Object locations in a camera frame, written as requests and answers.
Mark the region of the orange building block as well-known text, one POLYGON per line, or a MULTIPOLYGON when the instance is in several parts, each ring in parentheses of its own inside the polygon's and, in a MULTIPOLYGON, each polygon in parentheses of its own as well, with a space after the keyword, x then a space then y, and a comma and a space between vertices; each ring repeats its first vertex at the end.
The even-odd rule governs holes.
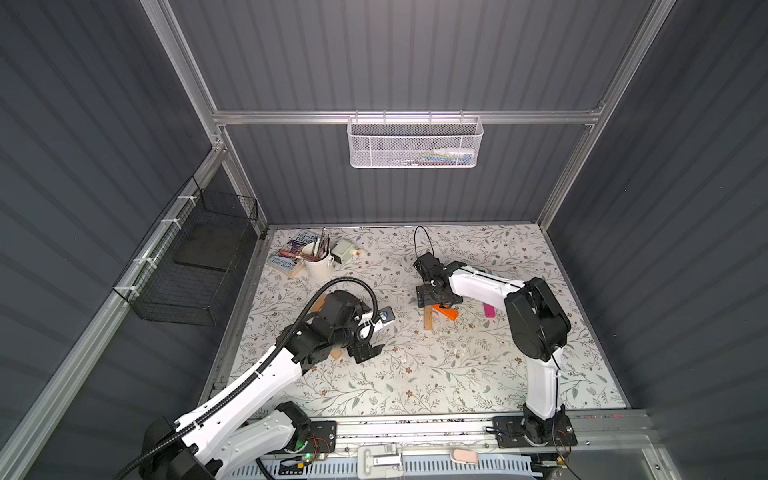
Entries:
POLYGON ((433 305, 432 309, 453 322, 455 322, 459 317, 459 312, 453 308, 447 308, 440 305, 433 305))

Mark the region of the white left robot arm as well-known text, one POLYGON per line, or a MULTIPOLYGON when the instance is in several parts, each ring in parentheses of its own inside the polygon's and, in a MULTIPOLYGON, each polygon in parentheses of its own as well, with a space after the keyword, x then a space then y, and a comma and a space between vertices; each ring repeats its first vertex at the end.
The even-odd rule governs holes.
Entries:
POLYGON ((391 326, 389 307, 376 309, 337 290, 319 311, 306 308, 245 374, 195 410, 147 428, 138 466, 143 479, 223 479, 237 468, 275 451, 299 451, 311 422, 295 403, 283 402, 265 418, 252 415, 299 380, 335 349, 357 363, 379 355, 375 333, 391 326))

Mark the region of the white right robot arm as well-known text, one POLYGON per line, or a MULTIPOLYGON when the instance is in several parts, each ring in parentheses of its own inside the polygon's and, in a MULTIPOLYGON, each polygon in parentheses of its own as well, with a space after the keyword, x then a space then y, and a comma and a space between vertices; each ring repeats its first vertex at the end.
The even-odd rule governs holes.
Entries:
POLYGON ((520 415, 497 416, 486 429, 498 446, 577 445, 561 401, 560 362, 572 325, 548 283, 506 279, 458 261, 445 265, 431 252, 419 256, 414 268, 422 279, 416 288, 420 307, 450 308, 470 297, 506 311, 513 343, 525 356, 527 393, 520 415))

